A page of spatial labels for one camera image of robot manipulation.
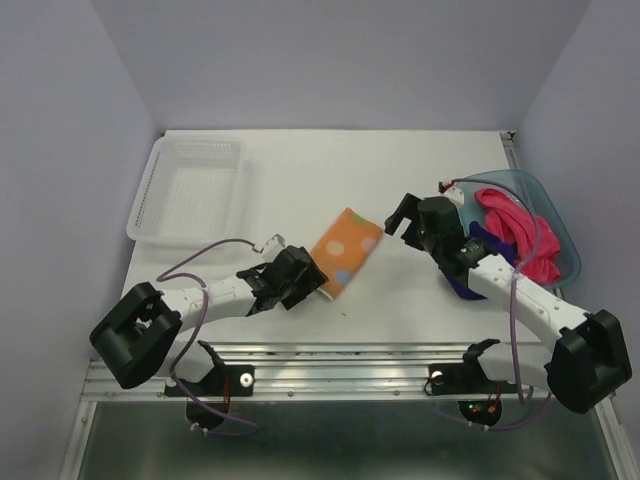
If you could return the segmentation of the orange polka dot towel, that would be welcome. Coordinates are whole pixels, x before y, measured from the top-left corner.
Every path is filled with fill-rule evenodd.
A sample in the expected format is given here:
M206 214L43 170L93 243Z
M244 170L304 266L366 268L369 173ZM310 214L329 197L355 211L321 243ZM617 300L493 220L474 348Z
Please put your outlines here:
M383 229L346 208L311 250L311 257L327 281L319 288L335 300L379 244Z

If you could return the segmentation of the purple towel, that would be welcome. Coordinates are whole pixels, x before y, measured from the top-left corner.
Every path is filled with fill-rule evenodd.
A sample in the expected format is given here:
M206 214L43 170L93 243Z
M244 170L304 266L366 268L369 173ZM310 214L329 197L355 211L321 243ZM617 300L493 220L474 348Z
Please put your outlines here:
M515 265L515 247L477 221L468 226L468 233L447 238L438 260L438 268L454 293L467 301L483 300L480 279L491 277L498 267Z

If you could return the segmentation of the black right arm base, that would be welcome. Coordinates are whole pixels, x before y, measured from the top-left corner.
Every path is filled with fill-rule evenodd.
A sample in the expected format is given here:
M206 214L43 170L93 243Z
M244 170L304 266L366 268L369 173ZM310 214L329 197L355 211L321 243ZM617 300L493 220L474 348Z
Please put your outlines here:
M487 339L472 344L464 352L460 363L436 363L429 367L423 386L427 396L485 395L481 400L459 400L460 414L472 426L491 429L501 419L501 397L510 387L504 380L490 380L482 370L479 358L490 347L498 345L497 339Z

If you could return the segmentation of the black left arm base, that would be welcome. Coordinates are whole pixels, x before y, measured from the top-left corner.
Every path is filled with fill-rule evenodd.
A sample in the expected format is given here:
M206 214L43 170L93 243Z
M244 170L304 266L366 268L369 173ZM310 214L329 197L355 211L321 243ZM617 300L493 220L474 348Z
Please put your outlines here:
M231 414L234 397L253 395L255 367L251 364L227 365L209 343L198 341L197 344L211 361L207 374L196 383L181 379L178 384L169 377L164 394L187 400L185 415L194 432L217 437L256 434L259 431L257 424Z

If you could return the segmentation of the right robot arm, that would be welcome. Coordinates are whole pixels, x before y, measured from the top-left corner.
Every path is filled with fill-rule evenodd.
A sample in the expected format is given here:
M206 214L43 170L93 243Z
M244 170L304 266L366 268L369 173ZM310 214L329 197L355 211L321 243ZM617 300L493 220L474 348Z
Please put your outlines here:
M454 285L501 306L538 344L517 347L486 339L470 345L461 362L435 366L433 395L490 393L498 386L525 385L551 393L569 411L584 414L632 377L619 320L565 302L517 272L507 248L477 223L464 227L455 203L444 197L406 194L385 220L394 235L428 253Z

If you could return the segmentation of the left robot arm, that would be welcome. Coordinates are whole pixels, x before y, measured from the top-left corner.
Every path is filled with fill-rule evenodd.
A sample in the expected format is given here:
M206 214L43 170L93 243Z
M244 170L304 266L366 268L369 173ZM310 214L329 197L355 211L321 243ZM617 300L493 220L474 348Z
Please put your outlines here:
M222 384L221 361L209 344L179 341L180 334L197 337L206 323L254 316L277 305L289 310L328 280L303 247L278 246L262 257L258 265L210 283L182 273L196 283L191 288L158 290L139 283L94 327L89 342L123 389L159 375L213 393Z

